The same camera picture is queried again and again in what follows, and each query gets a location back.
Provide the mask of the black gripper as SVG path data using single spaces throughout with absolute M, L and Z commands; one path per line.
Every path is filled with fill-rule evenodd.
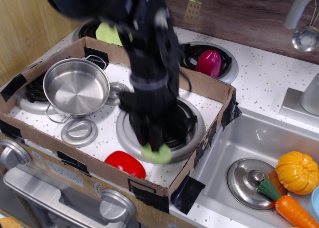
M 145 79 L 130 76 L 134 92 L 120 93 L 120 109 L 129 121 L 140 146 L 148 142 L 151 151 L 164 145 L 163 132 L 187 133 L 190 121 L 179 111 L 179 76 Z

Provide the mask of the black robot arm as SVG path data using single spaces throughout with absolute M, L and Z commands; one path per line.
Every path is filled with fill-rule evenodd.
M 96 19 L 117 29 L 128 54 L 134 90 L 120 94 L 120 107 L 132 117 L 142 146 L 158 151 L 168 128 L 185 122 L 176 113 L 182 49 L 163 0 L 48 0 L 73 19 Z

